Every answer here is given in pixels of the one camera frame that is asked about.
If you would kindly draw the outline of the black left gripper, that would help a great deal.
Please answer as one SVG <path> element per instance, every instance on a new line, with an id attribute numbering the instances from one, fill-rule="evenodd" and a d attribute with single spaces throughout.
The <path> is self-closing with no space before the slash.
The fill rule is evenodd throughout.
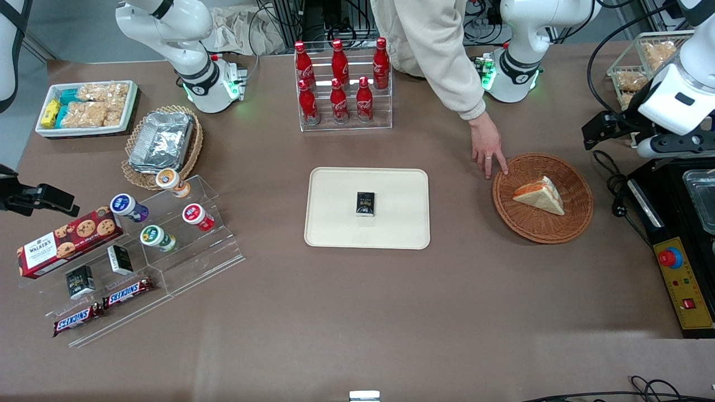
<path id="1" fill-rule="evenodd" d="M 593 127 L 582 126 L 582 135 L 583 147 L 587 151 L 609 139 L 634 149 L 640 142 L 654 135 L 654 123 L 641 113 L 601 111 L 593 117 Z"/>

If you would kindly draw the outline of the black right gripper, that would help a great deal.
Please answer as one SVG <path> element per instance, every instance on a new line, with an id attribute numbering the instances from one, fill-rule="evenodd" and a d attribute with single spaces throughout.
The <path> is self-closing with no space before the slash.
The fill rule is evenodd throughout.
<path id="1" fill-rule="evenodd" d="M 18 172 L 1 165 L 1 210 L 31 216 L 36 209 L 51 209 L 78 217 L 80 208 L 74 203 L 75 196 L 55 186 L 40 184 L 23 185 Z"/>

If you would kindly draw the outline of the bare person hand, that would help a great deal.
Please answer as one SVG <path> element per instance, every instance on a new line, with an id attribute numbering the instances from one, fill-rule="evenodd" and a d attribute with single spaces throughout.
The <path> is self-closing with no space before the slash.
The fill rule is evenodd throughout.
<path id="1" fill-rule="evenodd" d="M 496 162 L 504 175 L 509 174 L 508 163 L 502 152 L 501 134 L 488 112 L 468 121 L 471 134 L 472 159 L 487 180 Z"/>

